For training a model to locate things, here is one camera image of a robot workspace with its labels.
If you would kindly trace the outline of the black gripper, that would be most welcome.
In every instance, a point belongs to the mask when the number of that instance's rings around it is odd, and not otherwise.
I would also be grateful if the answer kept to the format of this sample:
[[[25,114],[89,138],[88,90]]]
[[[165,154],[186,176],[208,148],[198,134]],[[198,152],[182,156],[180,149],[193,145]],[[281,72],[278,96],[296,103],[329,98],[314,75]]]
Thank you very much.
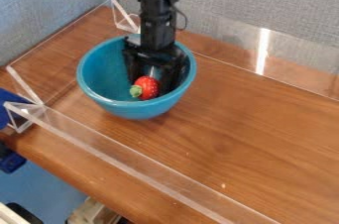
[[[176,42],[176,14],[140,14],[140,34],[124,38],[122,58],[130,83],[142,75],[146,66],[160,69],[160,95],[180,84],[184,54]]]

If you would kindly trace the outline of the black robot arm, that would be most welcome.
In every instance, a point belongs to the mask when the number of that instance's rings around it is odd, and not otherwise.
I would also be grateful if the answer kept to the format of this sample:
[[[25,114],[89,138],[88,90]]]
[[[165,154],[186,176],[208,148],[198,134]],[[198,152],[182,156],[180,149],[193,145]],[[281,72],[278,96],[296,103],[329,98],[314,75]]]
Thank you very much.
[[[122,57],[128,80],[133,82],[148,69],[157,72],[158,95],[170,92],[178,83],[185,65],[184,52],[174,44],[178,0],[137,0],[140,34],[124,38]]]

